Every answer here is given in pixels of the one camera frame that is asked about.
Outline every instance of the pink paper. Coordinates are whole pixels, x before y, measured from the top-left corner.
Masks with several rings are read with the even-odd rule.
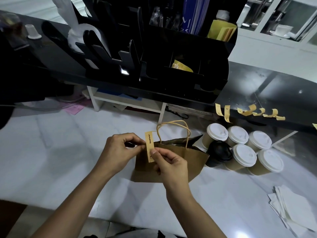
[[[81,111],[83,108],[85,108],[90,103],[91,103],[91,100],[85,100],[79,104],[75,104],[71,107],[64,108],[64,110],[69,114],[76,115],[79,111]]]

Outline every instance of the white wooden stand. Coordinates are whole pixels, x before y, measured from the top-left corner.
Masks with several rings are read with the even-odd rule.
[[[104,101],[110,103],[116,103],[121,105],[126,105],[133,108],[139,108],[143,110],[148,110],[152,112],[159,113],[158,123],[162,122],[166,103],[158,102],[150,99],[142,98],[142,100],[133,100],[125,97],[119,97],[111,94],[105,94],[98,92],[98,88],[87,86],[91,101],[93,103],[93,108],[98,112],[103,105]]]

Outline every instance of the black lid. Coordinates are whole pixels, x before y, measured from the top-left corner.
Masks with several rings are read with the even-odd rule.
[[[232,148],[226,142],[215,140],[209,145],[207,154],[220,162],[227,162],[233,157],[231,150]]]

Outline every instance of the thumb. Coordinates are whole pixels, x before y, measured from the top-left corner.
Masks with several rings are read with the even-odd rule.
[[[167,161],[161,156],[161,154],[156,149],[151,149],[150,154],[153,160],[158,164],[160,168],[168,164]]]
[[[144,150],[145,145],[138,145],[135,148],[128,149],[129,155],[132,157],[138,155],[142,150]]]

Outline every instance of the marble countertop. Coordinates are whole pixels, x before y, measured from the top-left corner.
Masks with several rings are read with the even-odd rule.
[[[178,119],[166,112],[163,121]],[[16,109],[0,130],[0,199],[56,209],[93,168],[107,137],[134,132],[143,138],[145,132],[155,130],[157,120],[158,115],[121,112],[108,103],[100,112],[89,106],[75,116],[64,110]],[[192,136],[202,134],[208,124],[197,117],[188,120]],[[161,130],[163,140],[186,135],[178,126]],[[205,167],[190,182],[192,194],[228,238],[293,237],[268,205],[267,194],[274,185],[284,184],[305,196],[317,216],[317,177],[296,157],[282,155],[282,159],[282,173],[261,177]],[[132,159],[106,184],[90,216],[185,236],[163,184],[129,180],[134,164]],[[307,232],[303,237],[316,234]]]

